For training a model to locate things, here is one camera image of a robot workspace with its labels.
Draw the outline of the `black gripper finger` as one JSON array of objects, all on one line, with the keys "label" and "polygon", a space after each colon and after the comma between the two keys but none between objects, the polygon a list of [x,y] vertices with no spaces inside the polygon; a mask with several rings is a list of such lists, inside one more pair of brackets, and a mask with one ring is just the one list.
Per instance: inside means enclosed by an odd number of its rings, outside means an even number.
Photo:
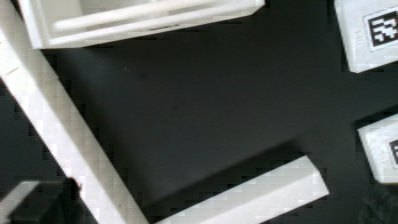
[{"label": "black gripper finger", "polygon": [[80,224],[73,179],[20,182],[0,199],[0,224]]}]

